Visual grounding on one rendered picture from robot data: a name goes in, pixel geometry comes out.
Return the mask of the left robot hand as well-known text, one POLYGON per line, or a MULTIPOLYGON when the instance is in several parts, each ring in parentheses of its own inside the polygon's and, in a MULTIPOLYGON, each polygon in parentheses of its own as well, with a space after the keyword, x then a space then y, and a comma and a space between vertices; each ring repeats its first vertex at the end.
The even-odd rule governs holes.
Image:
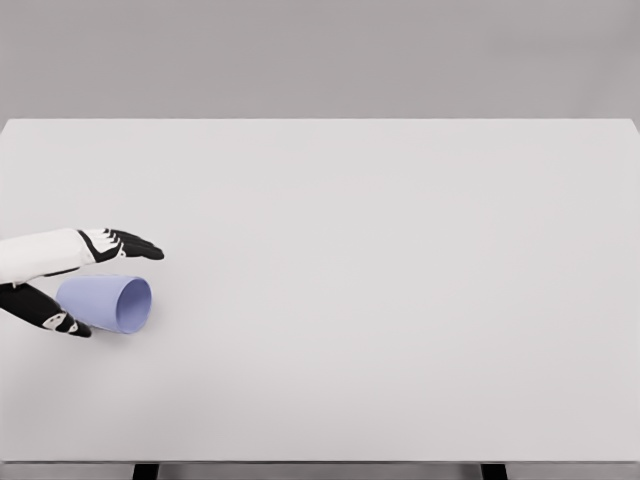
POLYGON ((164 252, 138 235, 115 228, 60 228, 0 240, 0 310, 38 329, 89 338, 91 327, 32 286, 116 258, 160 261, 164 252))

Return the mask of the lavender blue cup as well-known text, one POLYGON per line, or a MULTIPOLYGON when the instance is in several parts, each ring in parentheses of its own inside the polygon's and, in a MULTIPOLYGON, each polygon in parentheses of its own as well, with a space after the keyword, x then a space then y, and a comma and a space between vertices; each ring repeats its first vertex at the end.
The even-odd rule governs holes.
POLYGON ((76 319, 120 334, 133 334, 144 327, 152 299, 145 279, 125 275, 72 277, 56 292, 58 303, 76 319))

